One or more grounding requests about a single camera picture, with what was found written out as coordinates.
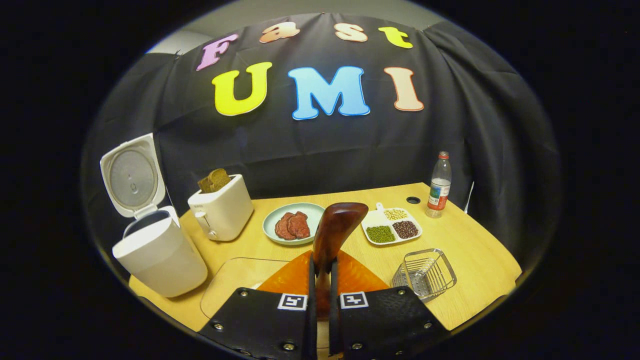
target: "pink letter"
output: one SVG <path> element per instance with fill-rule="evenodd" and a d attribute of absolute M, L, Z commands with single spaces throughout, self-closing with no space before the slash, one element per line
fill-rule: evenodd
<path fill-rule="evenodd" d="M 218 40 L 216 42 L 212 42 L 211 44 L 205 46 L 203 48 L 204 54 L 202 55 L 202 61 L 200 62 L 200 65 L 198 65 L 198 67 L 196 68 L 196 71 L 200 71 L 206 68 L 207 66 L 213 65 L 216 62 L 218 62 L 220 58 L 217 57 L 216 55 L 224 54 L 225 51 L 227 51 L 227 49 L 229 48 L 229 42 L 234 41 L 237 38 L 238 38 L 238 34 L 233 34 L 233 35 L 227 36 L 224 39 Z"/>

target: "black curtain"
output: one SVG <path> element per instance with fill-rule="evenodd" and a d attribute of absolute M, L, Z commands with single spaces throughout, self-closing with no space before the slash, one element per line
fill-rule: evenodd
<path fill-rule="evenodd" d="M 262 31 L 284 21 L 300 33 L 262 44 Z M 357 24 L 366 42 L 335 36 Z M 406 33 L 412 49 L 392 45 L 378 28 Z M 253 199 L 429 183 L 438 151 L 449 151 L 449 199 L 496 236 L 522 265 L 554 230 L 560 209 L 559 155 L 548 119 L 525 81 L 498 54 L 450 22 L 424 31 L 336 13 L 274 19 L 240 29 L 220 60 L 201 71 L 203 44 L 182 55 L 147 54 L 123 77 L 91 130 L 83 158 L 90 226 L 111 256 L 131 219 L 110 204 L 100 157 L 153 132 L 163 177 L 181 215 L 197 181 L 214 168 L 244 175 Z M 270 61 L 268 92 L 255 110 L 235 117 L 214 107 L 211 80 L 238 70 L 235 97 L 251 93 L 249 65 Z M 363 68 L 368 115 L 322 111 L 294 120 L 296 85 L 287 73 L 315 68 L 330 82 L 342 66 Z M 394 108 L 385 67 L 406 67 L 422 111 Z"/>

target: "green bean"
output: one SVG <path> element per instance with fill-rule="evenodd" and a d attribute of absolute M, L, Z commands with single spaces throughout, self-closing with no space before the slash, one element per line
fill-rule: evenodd
<path fill-rule="evenodd" d="M 396 240 L 389 226 L 368 227 L 367 235 L 374 243 L 389 243 Z"/>

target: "white tray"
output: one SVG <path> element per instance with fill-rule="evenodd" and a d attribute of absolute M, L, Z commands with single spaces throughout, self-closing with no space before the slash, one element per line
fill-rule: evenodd
<path fill-rule="evenodd" d="M 402 219 L 399 219 L 399 220 L 389 220 L 389 219 L 387 219 L 387 216 L 385 215 L 385 210 L 393 210 L 393 209 L 404 211 L 406 213 L 406 218 L 402 218 Z M 393 224 L 396 223 L 396 222 L 407 221 L 407 220 L 413 222 L 415 227 L 418 229 L 418 234 L 415 235 L 415 236 L 412 236 L 410 238 L 402 239 L 400 236 L 398 236 L 396 230 L 394 229 Z M 409 211 L 407 211 L 406 209 L 403 209 L 403 208 L 388 208 L 388 209 L 385 209 L 382 206 L 382 203 L 380 203 L 380 202 L 376 204 L 376 209 L 375 210 L 372 210 L 367 214 L 367 216 L 362 220 L 362 223 L 360 223 L 360 225 L 362 226 L 362 231 L 364 232 L 364 236 L 373 245 L 391 245 L 391 244 L 401 243 L 403 241 L 408 241 L 408 240 L 412 240 L 412 239 L 418 238 L 420 235 L 422 235 L 422 228 L 420 227 L 420 224 L 418 224 L 418 222 L 415 221 L 415 218 L 413 216 L 411 216 L 411 213 L 409 213 Z M 391 228 L 391 233 L 394 235 L 395 240 L 394 241 L 390 241 L 388 243 L 376 243 L 376 242 L 372 241 L 369 238 L 369 234 L 367 234 L 367 228 L 368 227 L 374 227 L 374 226 L 384 226 L 384 225 L 389 226 Z"/>

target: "bottle label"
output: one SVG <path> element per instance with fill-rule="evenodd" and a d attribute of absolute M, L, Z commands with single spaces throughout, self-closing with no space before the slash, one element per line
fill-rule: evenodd
<path fill-rule="evenodd" d="M 427 207 L 433 210 L 442 210 L 444 206 L 447 204 L 447 198 L 449 197 L 449 186 L 440 186 L 434 183 L 431 183 L 431 191 L 429 192 L 429 202 L 427 203 Z"/>

